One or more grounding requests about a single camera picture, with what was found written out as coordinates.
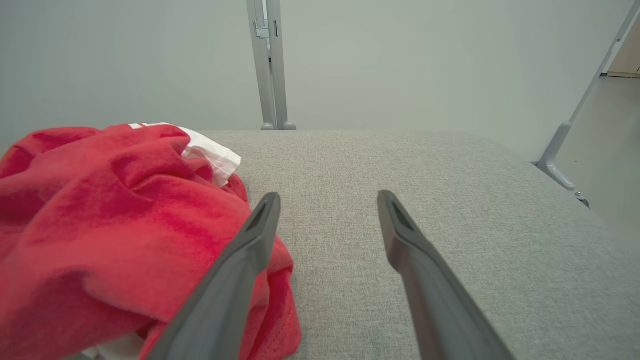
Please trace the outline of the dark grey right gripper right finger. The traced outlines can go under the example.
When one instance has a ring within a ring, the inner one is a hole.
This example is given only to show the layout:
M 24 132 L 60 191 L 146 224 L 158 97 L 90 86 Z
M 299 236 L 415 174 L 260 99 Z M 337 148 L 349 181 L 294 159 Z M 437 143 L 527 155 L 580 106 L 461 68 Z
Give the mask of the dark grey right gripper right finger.
M 401 276 L 423 360 L 512 360 L 509 351 L 400 199 L 379 191 L 387 259 Z

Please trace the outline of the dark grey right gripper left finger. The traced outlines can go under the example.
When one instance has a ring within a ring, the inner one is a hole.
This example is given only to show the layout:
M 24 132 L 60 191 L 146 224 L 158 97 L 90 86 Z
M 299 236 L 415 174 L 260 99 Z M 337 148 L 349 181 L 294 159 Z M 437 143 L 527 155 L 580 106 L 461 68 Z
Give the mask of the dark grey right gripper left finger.
M 149 360 L 236 360 L 256 278 L 267 269 L 281 196 L 267 193 L 147 355 Z

